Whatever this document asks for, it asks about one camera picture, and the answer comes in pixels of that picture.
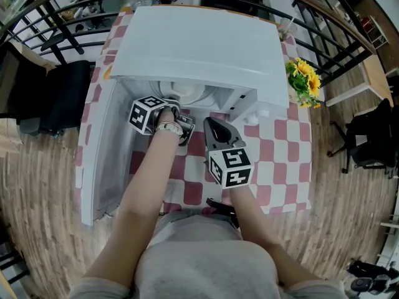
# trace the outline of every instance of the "wooden floor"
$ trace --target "wooden floor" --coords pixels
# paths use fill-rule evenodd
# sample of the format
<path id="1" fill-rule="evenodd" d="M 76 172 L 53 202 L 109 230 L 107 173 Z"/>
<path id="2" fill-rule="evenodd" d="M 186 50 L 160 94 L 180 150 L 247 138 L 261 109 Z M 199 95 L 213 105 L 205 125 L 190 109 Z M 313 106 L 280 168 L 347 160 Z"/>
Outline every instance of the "wooden floor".
<path id="1" fill-rule="evenodd" d="M 327 98 L 356 85 L 358 76 L 355 70 L 331 83 Z M 363 92 L 331 108 L 312 109 L 312 209 L 268 216 L 288 252 L 324 278 L 348 281 L 350 258 L 374 261 L 384 242 L 379 223 L 393 209 L 395 181 L 382 171 L 353 167 L 341 174 L 345 155 L 326 156 L 342 144 L 329 121 L 344 125 L 353 113 L 378 103 L 374 94 Z M 65 297 L 110 234 L 111 218 L 93 228 L 80 225 L 73 190 L 77 138 L 75 130 L 57 139 L 25 136 L 20 155 L 0 159 L 1 216 L 42 298 Z"/>

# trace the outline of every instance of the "chair leg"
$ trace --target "chair leg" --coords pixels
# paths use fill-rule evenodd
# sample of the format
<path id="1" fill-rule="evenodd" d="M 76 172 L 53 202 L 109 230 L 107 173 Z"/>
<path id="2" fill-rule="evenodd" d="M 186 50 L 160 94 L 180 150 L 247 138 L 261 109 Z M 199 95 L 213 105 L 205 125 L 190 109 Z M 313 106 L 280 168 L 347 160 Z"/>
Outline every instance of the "chair leg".
<path id="1" fill-rule="evenodd" d="M 398 194 L 399 193 L 399 179 L 397 179 L 397 186 L 396 186 L 396 188 L 395 188 L 395 192 Z"/>
<path id="2" fill-rule="evenodd" d="M 334 121 L 330 122 L 330 125 L 334 125 L 335 128 L 337 129 L 339 135 L 342 137 L 342 139 L 345 141 L 347 138 L 347 135 L 345 134 L 345 132 L 341 129 L 341 127 Z"/>
<path id="3" fill-rule="evenodd" d="M 338 153 L 341 153 L 341 152 L 345 151 L 346 149 L 347 149 L 347 146 L 346 146 L 346 145 L 343 145 L 343 147 L 341 147 L 340 149 L 338 149 L 338 150 L 335 151 L 334 153 L 331 152 L 331 151 L 328 151 L 328 152 L 327 152 L 327 156 L 328 156 L 328 157 L 333 157 L 333 156 L 337 155 Z"/>
<path id="4" fill-rule="evenodd" d="M 387 170 L 387 167 L 385 165 L 371 165 L 371 166 L 363 166 L 363 169 L 385 169 Z"/>
<path id="5" fill-rule="evenodd" d="M 349 162 L 350 162 L 350 154 L 349 150 L 347 150 L 347 167 L 342 168 L 342 174 L 348 174 L 349 173 Z"/>

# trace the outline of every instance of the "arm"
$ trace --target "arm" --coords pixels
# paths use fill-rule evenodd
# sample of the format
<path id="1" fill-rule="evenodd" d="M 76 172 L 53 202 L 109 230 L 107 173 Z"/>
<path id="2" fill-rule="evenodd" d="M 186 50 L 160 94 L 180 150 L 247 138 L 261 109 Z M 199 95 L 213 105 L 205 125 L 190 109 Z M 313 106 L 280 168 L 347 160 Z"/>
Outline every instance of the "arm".
<path id="1" fill-rule="evenodd" d="M 276 265 L 279 281 L 285 287 L 319 279 L 287 254 L 248 186 L 230 189 L 230 198 L 243 240 L 253 242 L 269 253 Z"/>
<path id="2" fill-rule="evenodd" d="M 161 121 L 174 123 L 169 109 L 162 112 Z M 179 137 L 168 130 L 155 133 L 123 195 L 111 236 L 85 277 L 107 279 L 130 288 L 140 256 L 154 233 L 178 144 Z"/>

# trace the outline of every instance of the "washing machine lid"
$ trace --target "washing machine lid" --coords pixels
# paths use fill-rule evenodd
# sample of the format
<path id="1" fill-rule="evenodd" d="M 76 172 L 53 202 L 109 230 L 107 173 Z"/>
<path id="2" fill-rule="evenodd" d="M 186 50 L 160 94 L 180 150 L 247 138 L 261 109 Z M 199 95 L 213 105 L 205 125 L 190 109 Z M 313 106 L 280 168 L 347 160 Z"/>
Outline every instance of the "washing machine lid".
<path id="1" fill-rule="evenodd" d="M 225 10 L 139 7 L 111 76 L 255 88 L 259 100 L 288 107 L 276 26 Z"/>

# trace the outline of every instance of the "flower bouquet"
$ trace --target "flower bouquet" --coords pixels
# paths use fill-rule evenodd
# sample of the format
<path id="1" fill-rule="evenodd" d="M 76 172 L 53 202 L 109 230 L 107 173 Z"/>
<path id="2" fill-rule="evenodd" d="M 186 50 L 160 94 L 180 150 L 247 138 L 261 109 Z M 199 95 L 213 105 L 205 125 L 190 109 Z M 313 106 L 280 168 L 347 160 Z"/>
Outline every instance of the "flower bouquet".
<path id="1" fill-rule="evenodd" d="M 320 94 L 320 79 L 306 61 L 295 58 L 286 63 L 288 83 L 296 92 L 300 107 L 320 107 L 317 97 Z"/>

